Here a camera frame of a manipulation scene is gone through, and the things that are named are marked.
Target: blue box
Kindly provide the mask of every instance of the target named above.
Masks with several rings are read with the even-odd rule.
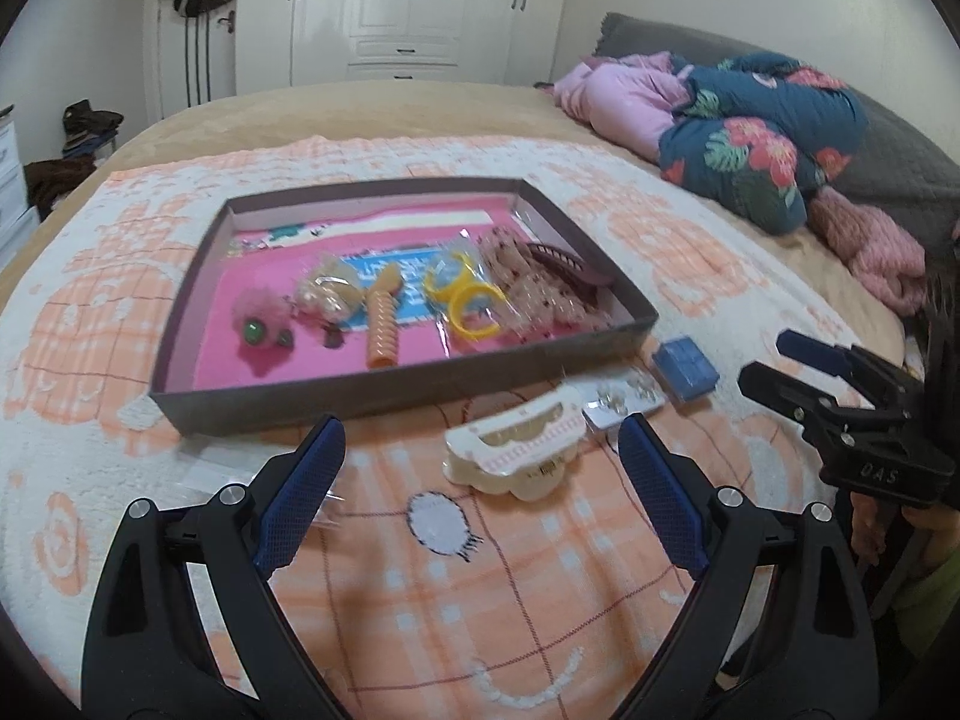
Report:
[[[688,336],[661,343],[654,353],[654,365],[673,394],[683,402],[716,389],[720,374]]]

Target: drawer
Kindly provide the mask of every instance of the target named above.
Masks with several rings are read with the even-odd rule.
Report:
[[[40,217],[37,215],[37,209],[31,208],[14,220],[10,229],[0,232],[0,271],[10,264],[13,257],[16,257],[16,252],[23,248],[38,227],[40,227]]]
[[[456,81],[460,69],[448,65],[350,65],[348,81]]]
[[[459,53],[460,41],[448,38],[352,38],[349,64],[422,62],[427,65],[455,65]]]
[[[0,230],[6,230],[27,210],[27,184],[20,165],[0,173]]]
[[[20,167],[20,155],[16,150],[16,131],[13,119],[0,122],[0,176],[6,176],[10,170]]]

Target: teal floral blanket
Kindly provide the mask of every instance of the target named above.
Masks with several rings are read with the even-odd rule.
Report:
[[[675,73],[688,64],[673,61]],[[662,176],[772,235],[806,222],[805,197],[839,175],[867,127],[846,84],[778,53],[696,66],[685,83],[692,102],[661,136]]]

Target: pink pom-pom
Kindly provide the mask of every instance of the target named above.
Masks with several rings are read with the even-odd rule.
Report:
[[[241,338],[251,319],[263,322],[266,343],[277,343],[280,333],[290,330],[290,304],[269,287],[248,287],[233,302],[233,328]]]

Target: yellow ring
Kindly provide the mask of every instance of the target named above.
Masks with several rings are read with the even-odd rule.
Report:
[[[496,322],[488,324],[480,330],[469,330],[469,328],[464,327],[464,311],[467,309],[467,305],[480,295],[488,295],[489,298],[496,300],[507,299],[493,284],[488,284],[486,281],[473,281],[457,290],[448,303],[450,327],[453,328],[454,333],[467,341],[483,341],[484,338],[492,338],[500,332],[500,325]]]
[[[433,302],[439,305],[450,302],[450,299],[453,298],[454,293],[459,292],[467,285],[472,284],[476,279],[473,276],[472,261],[467,257],[462,251],[453,252],[453,257],[460,260],[463,263],[463,267],[460,269],[457,277],[453,279],[448,285],[442,289],[437,289],[434,286],[433,274],[431,271],[426,271],[424,274],[424,294]]]

